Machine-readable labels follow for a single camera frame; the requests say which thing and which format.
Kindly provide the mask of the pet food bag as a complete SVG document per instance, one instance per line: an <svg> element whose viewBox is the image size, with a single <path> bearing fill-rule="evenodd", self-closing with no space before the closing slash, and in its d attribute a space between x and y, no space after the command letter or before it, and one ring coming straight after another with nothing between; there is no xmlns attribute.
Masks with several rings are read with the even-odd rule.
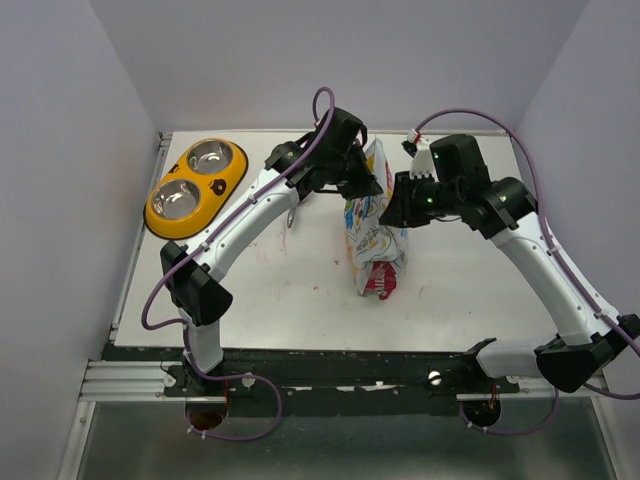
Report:
<svg viewBox="0 0 640 480"><path fill-rule="evenodd" d="M382 192L346 202L346 252L357 294L384 301L396 290L406 268L408 233L380 223L394 186L383 142L375 139L365 156Z"/></svg>

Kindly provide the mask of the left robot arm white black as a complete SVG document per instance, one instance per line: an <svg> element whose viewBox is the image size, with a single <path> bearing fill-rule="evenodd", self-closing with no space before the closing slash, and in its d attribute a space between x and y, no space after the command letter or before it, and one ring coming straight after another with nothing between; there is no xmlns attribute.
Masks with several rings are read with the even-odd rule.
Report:
<svg viewBox="0 0 640 480"><path fill-rule="evenodd" d="M381 193L367 165L364 123L334 108L301 138L275 146L246 192L207 230L184 246L168 242L160 252L162 284L178 308L191 367L187 382L201 395L222 380L224 353L219 321L233 296L222 281L242 252L275 220L312 193L336 187L346 200Z"/></svg>

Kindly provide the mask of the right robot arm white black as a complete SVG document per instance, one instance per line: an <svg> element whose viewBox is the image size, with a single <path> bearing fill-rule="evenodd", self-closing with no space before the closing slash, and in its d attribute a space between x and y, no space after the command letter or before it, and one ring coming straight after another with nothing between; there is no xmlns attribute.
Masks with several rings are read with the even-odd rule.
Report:
<svg viewBox="0 0 640 480"><path fill-rule="evenodd" d="M534 195L514 177L492 180L475 137L428 142L417 131L403 149L412 158L396 173L381 224L418 228L457 216L493 243L522 274L557 328L547 342L489 338L469 349L460 379L480 392L496 378L537 377L574 393L639 337L639 317L621 314L563 255Z"/></svg>

